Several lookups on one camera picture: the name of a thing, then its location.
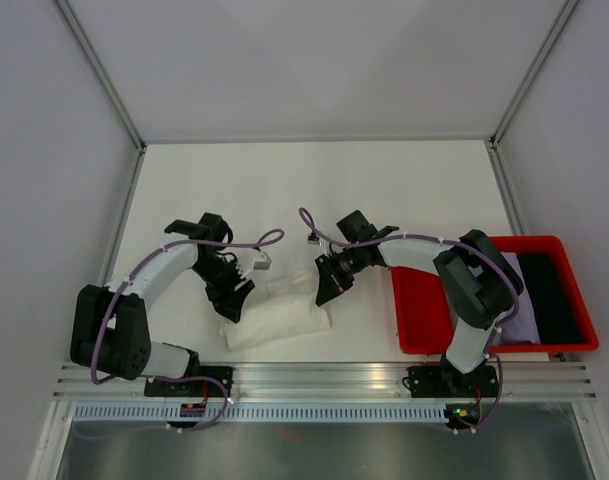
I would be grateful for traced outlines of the white t shirt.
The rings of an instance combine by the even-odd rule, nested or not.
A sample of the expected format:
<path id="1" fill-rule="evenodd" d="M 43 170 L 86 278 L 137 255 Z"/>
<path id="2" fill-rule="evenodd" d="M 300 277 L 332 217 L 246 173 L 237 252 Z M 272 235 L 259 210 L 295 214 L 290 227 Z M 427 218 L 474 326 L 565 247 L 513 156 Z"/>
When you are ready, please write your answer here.
<path id="1" fill-rule="evenodd" d="M 329 331 L 328 313 L 316 304 L 317 289 L 312 271 L 260 283 L 244 301 L 240 321 L 222 321 L 219 333 L 236 352 Z"/>

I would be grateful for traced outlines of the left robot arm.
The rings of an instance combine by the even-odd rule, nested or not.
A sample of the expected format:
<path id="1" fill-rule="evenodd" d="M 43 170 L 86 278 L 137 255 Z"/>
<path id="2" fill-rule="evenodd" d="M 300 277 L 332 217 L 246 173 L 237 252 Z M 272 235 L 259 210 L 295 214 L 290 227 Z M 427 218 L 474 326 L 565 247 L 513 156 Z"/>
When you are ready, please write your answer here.
<path id="1" fill-rule="evenodd" d="M 196 223 L 175 220 L 161 245 L 121 280 L 89 284 L 77 296 L 70 358 L 90 369 L 100 385 L 115 378 L 167 377 L 179 395 L 190 396 L 202 384 L 199 355 L 151 340 L 148 308 L 184 272 L 205 284 L 215 312 L 237 324 L 255 284 L 240 257 L 230 250 L 233 231 L 222 216 L 205 213 Z"/>

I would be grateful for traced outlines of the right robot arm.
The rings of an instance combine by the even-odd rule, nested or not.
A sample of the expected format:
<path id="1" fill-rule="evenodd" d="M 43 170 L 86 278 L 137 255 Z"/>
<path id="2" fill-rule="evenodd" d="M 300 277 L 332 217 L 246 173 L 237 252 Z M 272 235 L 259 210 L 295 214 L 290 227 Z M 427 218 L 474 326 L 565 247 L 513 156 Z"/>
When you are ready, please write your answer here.
<path id="1" fill-rule="evenodd" d="M 454 335 L 442 356 L 443 388 L 462 395 L 476 381 L 476 369 L 489 358 L 497 327 L 519 311 L 524 284 L 490 237 L 472 229 L 457 239 L 403 232 L 397 226 L 375 227 L 355 210 L 337 223 L 342 242 L 319 230 L 305 208 L 298 210 L 310 230 L 309 240 L 326 242 L 318 256 L 316 304 L 323 306 L 352 288 L 368 267 L 407 268 L 438 278 L 452 312 Z"/>

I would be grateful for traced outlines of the red plastic bin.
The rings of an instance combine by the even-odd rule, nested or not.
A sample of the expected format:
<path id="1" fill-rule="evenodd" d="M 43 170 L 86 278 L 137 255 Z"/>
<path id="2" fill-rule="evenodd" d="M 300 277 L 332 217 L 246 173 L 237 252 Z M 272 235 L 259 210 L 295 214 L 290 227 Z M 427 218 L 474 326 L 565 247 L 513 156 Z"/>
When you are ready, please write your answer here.
<path id="1" fill-rule="evenodd" d="M 495 246 L 503 252 L 517 254 L 547 253 L 560 276 L 577 326 L 584 336 L 580 344 L 497 345 L 493 353 L 579 353 L 594 351 L 599 340 L 575 280 L 561 241 L 550 235 L 495 236 Z M 454 334 L 453 318 L 447 298 L 437 276 L 408 268 L 391 270 L 398 339 L 406 354 L 441 354 Z"/>

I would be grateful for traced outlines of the lilac rolled t shirt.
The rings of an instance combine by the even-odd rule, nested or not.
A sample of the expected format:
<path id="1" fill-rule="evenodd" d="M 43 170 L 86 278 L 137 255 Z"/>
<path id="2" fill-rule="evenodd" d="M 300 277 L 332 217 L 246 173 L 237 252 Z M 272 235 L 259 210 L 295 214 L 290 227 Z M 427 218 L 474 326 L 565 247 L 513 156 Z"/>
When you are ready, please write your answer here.
<path id="1" fill-rule="evenodd" d="M 519 276 L 524 289 L 518 296 L 519 311 L 517 315 L 500 325 L 502 331 L 495 336 L 492 345 L 539 345 L 540 335 L 534 308 L 527 290 L 526 280 L 524 279 L 518 256 L 514 252 L 503 252 L 502 255 Z"/>

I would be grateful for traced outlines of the black rolled t shirt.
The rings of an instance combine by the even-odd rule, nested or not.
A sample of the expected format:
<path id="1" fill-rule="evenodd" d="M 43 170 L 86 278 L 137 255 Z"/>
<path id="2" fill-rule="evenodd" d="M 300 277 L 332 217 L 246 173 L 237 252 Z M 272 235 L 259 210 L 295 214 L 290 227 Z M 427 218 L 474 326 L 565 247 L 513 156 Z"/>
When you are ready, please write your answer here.
<path id="1" fill-rule="evenodd" d="M 531 300 L 541 344 L 580 344 L 580 332 L 570 301 L 552 258 L 544 252 L 517 256 Z"/>

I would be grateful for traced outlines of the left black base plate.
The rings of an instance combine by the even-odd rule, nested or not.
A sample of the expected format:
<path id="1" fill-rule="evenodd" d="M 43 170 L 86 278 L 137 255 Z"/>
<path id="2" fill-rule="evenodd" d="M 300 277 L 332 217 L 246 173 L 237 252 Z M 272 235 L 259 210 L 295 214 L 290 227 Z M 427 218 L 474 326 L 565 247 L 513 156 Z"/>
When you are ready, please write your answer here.
<path id="1" fill-rule="evenodd" d="M 144 396 L 149 398 L 224 398 L 230 394 L 234 368 L 232 366 L 202 366 L 198 380 L 155 378 L 147 381 Z"/>

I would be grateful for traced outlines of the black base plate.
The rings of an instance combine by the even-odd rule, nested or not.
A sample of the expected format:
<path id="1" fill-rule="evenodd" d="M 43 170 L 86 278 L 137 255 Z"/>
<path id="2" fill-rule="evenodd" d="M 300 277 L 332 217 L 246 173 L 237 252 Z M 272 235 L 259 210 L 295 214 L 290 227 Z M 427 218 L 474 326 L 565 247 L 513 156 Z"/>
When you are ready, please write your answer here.
<path id="1" fill-rule="evenodd" d="M 404 381 L 412 398 L 491 398 L 499 390 L 497 372 L 488 365 L 467 374 L 437 364 L 411 366 Z"/>
<path id="2" fill-rule="evenodd" d="M 149 398 L 224 398 L 230 394 L 234 368 L 232 366 L 202 366 L 198 380 L 155 378 L 147 381 L 144 396 Z"/>

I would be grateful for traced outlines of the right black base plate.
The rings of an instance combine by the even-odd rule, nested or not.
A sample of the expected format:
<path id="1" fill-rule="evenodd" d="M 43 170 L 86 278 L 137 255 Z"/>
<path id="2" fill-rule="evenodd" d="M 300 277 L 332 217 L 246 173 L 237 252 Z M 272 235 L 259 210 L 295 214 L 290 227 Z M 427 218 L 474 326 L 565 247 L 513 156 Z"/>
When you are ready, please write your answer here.
<path id="1" fill-rule="evenodd" d="M 437 364 L 411 366 L 404 381 L 412 398 L 491 398 L 499 390 L 497 372 L 488 365 L 467 374 Z"/>

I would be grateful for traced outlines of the aluminium mounting rail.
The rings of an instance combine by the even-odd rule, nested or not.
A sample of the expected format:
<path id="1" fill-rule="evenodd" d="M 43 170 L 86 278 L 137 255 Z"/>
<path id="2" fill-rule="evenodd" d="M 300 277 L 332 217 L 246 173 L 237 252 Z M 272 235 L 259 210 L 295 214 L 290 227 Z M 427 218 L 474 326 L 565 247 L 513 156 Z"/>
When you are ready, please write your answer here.
<path id="1" fill-rule="evenodd" d="M 503 365 L 502 399 L 508 402 L 579 402 L 596 399 L 581 362 L 516 362 Z M 408 398 L 402 385 L 404 363 L 237 363 L 233 366 L 235 400 L 279 402 L 394 401 Z M 140 400 L 143 380 L 112 380 L 96 386 L 86 370 L 61 367 L 52 386 L 58 400 Z"/>

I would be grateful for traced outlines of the left aluminium frame post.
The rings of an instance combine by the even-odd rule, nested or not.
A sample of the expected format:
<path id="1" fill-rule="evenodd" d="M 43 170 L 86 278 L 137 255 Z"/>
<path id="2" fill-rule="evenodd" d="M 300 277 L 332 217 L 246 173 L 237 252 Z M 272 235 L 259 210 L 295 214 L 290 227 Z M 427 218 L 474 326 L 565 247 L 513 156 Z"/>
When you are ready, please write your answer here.
<path id="1" fill-rule="evenodd" d="M 118 90 L 103 65 L 103 62 L 72 3 L 67 0 L 54 0 L 52 1 L 52 4 L 88 65 L 100 90 L 108 101 L 109 107 L 117 118 L 118 123 L 129 137 L 136 151 L 141 154 L 146 148 L 146 143 L 128 113 Z"/>

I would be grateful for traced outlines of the aluminium frame post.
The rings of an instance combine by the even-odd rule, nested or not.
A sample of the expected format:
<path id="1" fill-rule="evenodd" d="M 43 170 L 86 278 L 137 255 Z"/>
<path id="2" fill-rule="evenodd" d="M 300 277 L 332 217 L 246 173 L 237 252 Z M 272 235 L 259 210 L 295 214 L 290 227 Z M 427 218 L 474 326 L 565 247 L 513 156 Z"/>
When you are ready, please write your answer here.
<path id="1" fill-rule="evenodd" d="M 514 117 L 517 115 L 526 96 L 536 82 L 540 71 L 545 66 L 545 63 L 564 34 L 567 25 L 582 4 L 583 1 L 581 0 L 565 0 L 562 2 L 558 13 L 548 28 L 525 74 L 520 80 L 517 89 L 504 110 L 504 113 L 500 117 L 494 132 L 488 139 L 488 145 L 491 149 L 496 149 L 506 135 Z"/>
<path id="2" fill-rule="evenodd" d="M 54 0 L 52 1 L 52 4 L 88 65 L 100 90 L 108 101 L 109 107 L 117 118 L 118 123 L 129 137 L 136 151 L 141 154 L 146 148 L 146 143 L 128 113 L 118 90 L 103 65 L 103 62 L 72 3 L 67 0 Z"/>

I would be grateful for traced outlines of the right aluminium frame post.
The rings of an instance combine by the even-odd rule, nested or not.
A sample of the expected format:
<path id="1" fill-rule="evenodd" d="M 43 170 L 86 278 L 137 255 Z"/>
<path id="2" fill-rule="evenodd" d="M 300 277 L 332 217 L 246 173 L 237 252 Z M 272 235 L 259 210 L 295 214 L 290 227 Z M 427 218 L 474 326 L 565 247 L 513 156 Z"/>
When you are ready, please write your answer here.
<path id="1" fill-rule="evenodd" d="M 514 117 L 517 115 L 526 96 L 536 82 L 540 71 L 545 66 L 545 63 L 564 34 L 567 25 L 582 4 L 583 1 L 581 0 L 565 0 L 562 2 L 558 13 L 548 28 L 525 74 L 520 80 L 517 89 L 504 110 L 504 113 L 500 117 L 494 132 L 488 139 L 488 145 L 491 149 L 496 149 L 506 135 Z"/>

